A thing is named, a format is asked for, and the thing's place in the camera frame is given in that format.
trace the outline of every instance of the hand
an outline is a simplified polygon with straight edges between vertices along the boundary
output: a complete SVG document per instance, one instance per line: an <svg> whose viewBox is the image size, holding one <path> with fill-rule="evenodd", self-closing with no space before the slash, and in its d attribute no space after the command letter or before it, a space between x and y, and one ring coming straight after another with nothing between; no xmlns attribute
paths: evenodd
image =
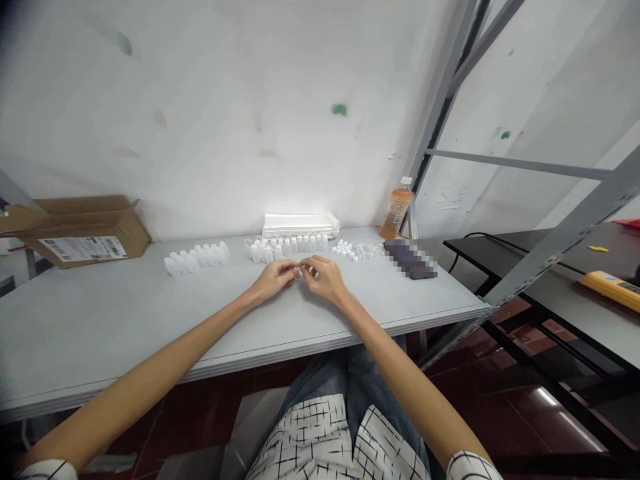
<svg viewBox="0 0 640 480"><path fill-rule="evenodd" d="M282 287L288 287L296 278L300 278L300 272L295 269L297 266L298 262L293 260L269 262L258 280L247 290L253 303L260 305L278 293Z"/></svg>
<svg viewBox="0 0 640 480"><path fill-rule="evenodd" d="M342 280L340 267L333 260L314 255L302 260L300 266L311 292L326 298L336 306L352 298L353 294Z"/></svg>

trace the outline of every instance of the cardboard box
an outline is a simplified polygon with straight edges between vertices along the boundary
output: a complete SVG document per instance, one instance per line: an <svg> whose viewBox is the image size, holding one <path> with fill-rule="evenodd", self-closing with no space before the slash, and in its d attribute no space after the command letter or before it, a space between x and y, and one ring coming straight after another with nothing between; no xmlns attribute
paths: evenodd
<svg viewBox="0 0 640 480"><path fill-rule="evenodd" d="M2 237L16 237L62 269L140 257L151 242L124 195L34 200L42 212L5 208Z"/></svg>

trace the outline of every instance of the yellow multimeter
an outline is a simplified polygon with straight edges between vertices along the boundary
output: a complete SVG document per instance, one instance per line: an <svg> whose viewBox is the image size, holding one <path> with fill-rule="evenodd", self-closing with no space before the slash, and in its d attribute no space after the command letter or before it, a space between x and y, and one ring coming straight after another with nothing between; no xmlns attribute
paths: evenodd
<svg viewBox="0 0 640 480"><path fill-rule="evenodd" d="M586 274L582 285L640 313L640 288L603 271Z"/></svg>

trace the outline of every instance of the red object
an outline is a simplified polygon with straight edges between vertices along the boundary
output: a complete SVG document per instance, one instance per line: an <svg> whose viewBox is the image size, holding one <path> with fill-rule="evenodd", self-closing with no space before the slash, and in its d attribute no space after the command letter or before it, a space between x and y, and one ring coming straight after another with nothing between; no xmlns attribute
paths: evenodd
<svg viewBox="0 0 640 480"><path fill-rule="evenodd" d="M640 229L640 219L614 220L614 222Z"/></svg>

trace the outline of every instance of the person's lap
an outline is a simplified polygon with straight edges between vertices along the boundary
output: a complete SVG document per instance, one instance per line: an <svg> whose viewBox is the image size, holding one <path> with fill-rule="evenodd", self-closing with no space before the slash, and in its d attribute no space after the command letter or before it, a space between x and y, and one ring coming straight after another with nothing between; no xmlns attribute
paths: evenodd
<svg viewBox="0 0 640 480"><path fill-rule="evenodd" d="M394 337L394 340L402 350L407 351L404 335ZM336 393L342 393L345 397L352 443L355 444L355 436L365 412L370 405L375 405L429 469L424 441L398 404L364 345L316 355L291 384L277 421L292 405Z"/></svg>

